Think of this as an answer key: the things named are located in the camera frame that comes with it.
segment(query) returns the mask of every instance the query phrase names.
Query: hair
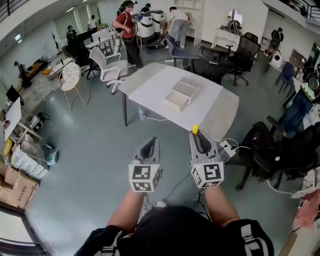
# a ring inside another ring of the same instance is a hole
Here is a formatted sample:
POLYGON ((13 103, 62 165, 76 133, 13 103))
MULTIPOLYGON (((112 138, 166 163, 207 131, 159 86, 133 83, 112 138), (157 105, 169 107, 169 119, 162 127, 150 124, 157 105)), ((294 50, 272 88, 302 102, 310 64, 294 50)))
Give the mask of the hair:
POLYGON ((122 3, 122 6, 123 6, 124 8, 129 7, 129 5, 134 5, 134 2, 128 0, 128 1, 124 1, 124 2, 122 3))

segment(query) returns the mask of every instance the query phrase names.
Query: railing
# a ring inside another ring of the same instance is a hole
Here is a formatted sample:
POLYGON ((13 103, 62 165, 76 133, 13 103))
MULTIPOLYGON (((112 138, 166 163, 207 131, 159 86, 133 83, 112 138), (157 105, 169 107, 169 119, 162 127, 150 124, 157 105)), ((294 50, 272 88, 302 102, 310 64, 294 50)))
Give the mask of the railing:
POLYGON ((29 0, 0 0, 0 22, 29 0))
POLYGON ((280 0, 285 5, 291 7, 293 10, 299 12, 307 19, 314 19, 320 21, 320 7, 317 5, 310 5, 305 0, 280 0))

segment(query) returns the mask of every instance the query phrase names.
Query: black cap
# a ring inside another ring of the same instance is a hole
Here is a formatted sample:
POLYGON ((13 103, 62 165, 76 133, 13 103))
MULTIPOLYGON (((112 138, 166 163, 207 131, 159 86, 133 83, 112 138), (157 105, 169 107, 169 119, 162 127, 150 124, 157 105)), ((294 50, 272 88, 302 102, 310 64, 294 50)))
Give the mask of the black cap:
POLYGON ((124 1, 124 2, 122 3, 122 6, 123 6, 123 7, 133 8, 134 5, 135 5, 134 2, 132 2, 132 1, 124 1))

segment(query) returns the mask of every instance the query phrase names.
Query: water bottle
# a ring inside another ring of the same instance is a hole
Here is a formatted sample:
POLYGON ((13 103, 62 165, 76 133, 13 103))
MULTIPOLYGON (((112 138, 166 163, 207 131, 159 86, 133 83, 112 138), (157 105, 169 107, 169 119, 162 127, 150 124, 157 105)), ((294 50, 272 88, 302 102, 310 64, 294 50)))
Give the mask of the water bottle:
POLYGON ((141 121, 145 120, 145 113, 141 107, 139 107, 139 116, 141 121))

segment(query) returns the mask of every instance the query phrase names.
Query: pink cloth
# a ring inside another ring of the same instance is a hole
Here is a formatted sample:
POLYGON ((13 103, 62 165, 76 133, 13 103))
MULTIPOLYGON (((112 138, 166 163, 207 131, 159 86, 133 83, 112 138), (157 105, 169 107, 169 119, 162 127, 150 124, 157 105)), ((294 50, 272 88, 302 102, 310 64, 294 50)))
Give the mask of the pink cloth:
POLYGON ((308 202, 298 209, 296 214, 296 222, 301 228, 309 228, 313 230, 314 220, 319 211, 320 189, 306 194, 303 199, 308 200, 308 202))

